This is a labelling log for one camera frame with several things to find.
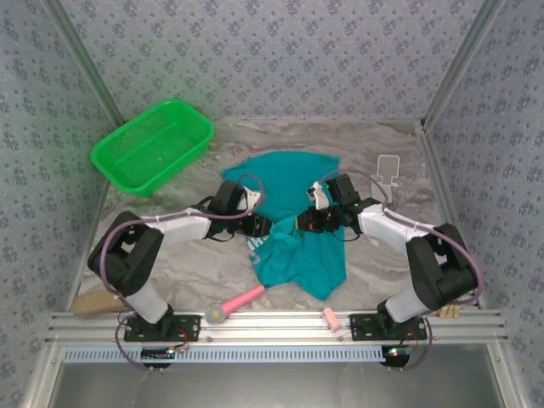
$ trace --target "green plastic basket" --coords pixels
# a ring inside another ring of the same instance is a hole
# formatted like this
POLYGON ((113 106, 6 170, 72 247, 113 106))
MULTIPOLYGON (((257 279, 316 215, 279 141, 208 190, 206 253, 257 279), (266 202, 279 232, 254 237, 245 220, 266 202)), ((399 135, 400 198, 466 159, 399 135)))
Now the green plastic basket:
POLYGON ((149 196, 203 155, 212 136, 203 115, 166 99, 100 140, 91 160, 120 190, 149 196))

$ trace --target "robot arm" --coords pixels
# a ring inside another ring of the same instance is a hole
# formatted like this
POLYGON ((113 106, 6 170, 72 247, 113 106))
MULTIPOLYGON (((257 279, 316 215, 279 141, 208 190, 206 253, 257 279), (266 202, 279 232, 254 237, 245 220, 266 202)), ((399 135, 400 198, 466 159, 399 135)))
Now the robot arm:
POLYGON ((260 194, 225 181, 218 193, 181 213, 142 219, 131 212, 119 214, 91 252, 88 267, 100 276, 100 254, 111 232, 126 222, 134 225, 116 234, 105 257, 108 283, 113 286, 141 318, 156 325, 172 309, 151 285, 150 274, 162 245, 210 238, 224 230, 248 236, 265 236, 271 222, 257 214, 237 219, 213 219, 214 215, 236 215, 252 209, 260 194))
POLYGON ((476 274, 467 259, 433 234, 445 235, 466 248, 453 225, 418 223, 384 209, 372 198, 361 200, 346 174, 326 181, 326 188, 336 204, 322 209, 309 207, 297 217, 300 230, 326 232, 350 227, 358 235, 387 242, 408 257, 412 286, 377 307, 385 326, 402 324, 428 310, 437 310, 477 287, 476 274))

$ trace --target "pink handle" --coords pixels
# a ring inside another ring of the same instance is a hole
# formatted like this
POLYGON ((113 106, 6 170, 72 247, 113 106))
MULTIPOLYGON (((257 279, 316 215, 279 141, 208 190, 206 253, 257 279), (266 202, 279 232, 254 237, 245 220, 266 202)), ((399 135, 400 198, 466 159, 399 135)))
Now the pink handle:
POLYGON ((265 290, 266 289, 263 285, 259 285, 257 287, 254 287, 252 290, 247 291, 246 293, 242 293, 240 296, 237 296, 222 303, 221 306, 223 307, 225 315, 228 316, 238 308, 241 308, 247 302, 251 302, 257 296, 262 295, 265 290))

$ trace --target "wallpaper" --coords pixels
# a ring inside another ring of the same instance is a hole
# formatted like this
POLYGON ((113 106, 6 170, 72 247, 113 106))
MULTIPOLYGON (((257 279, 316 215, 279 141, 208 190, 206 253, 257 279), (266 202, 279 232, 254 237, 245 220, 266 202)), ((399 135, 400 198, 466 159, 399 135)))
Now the wallpaper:
POLYGON ((122 114, 422 116, 481 0, 62 0, 122 114))
POLYGON ((39 2, 0 5, 0 406, 19 406, 48 311, 62 310, 112 125, 39 2))
POLYGON ((544 3, 508 0, 434 129, 467 243, 544 406, 544 3))

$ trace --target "pink eraser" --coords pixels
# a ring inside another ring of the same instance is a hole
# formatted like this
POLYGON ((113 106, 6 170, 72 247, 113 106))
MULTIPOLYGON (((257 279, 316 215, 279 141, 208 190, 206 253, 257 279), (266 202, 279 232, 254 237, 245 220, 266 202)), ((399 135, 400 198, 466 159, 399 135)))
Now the pink eraser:
POLYGON ((331 332, 336 332, 342 328, 342 325, 340 324, 340 321, 338 318, 334 315, 334 312, 331 308, 325 308, 323 309, 323 317, 325 318, 326 322, 329 325, 329 328, 331 329, 331 332))

